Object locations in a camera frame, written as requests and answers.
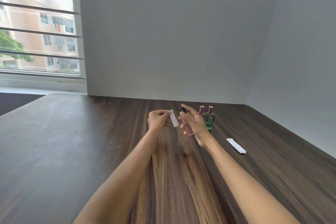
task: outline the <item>bottle cap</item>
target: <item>bottle cap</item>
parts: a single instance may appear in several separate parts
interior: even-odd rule
[[[213,109],[213,106],[209,105],[209,108],[208,108],[208,114],[211,114],[211,113],[212,113],[212,109]]]
[[[199,106],[199,112],[198,112],[199,114],[203,114],[204,113],[204,107],[205,107],[204,105],[200,105]]]

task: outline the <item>wooden table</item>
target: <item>wooden table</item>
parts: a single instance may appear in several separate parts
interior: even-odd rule
[[[0,223],[73,222],[147,131],[148,113],[177,114],[180,104],[50,94],[0,116]],[[334,158],[248,106],[212,105],[213,136],[301,223],[336,222]],[[173,127],[162,131],[130,218],[247,223],[209,154]]]

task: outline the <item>person's left arm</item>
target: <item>person's left arm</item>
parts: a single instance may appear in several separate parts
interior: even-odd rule
[[[74,223],[126,223],[169,110],[149,113],[149,130],[128,157],[100,186]]]

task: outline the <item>apartment building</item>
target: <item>apartment building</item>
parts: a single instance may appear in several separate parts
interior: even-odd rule
[[[66,10],[58,0],[0,0],[2,2],[39,6]],[[75,15],[49,11],[31,10],[0,5],[0,27],[17,28],[50,33],[76,35]],[[0,67],[48,72],[79,73],[76,38],[39,35],[34,33],[6,31],[11,38],[23,44],[25,52],[62,55],[64,58],[32,56],[33,62],[14,59],[10,56],[0,58]]]

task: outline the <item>white paper strip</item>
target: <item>white paper strip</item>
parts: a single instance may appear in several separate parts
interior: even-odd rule
[[[179,123],[177,122],[173,109],[170,110],[170,119],[173,123],[174,128],[179,126]]]
[[[232,138],[226,139],[239,153],[246,154],[246,150],[244,150],[239,144],[237,144]]]

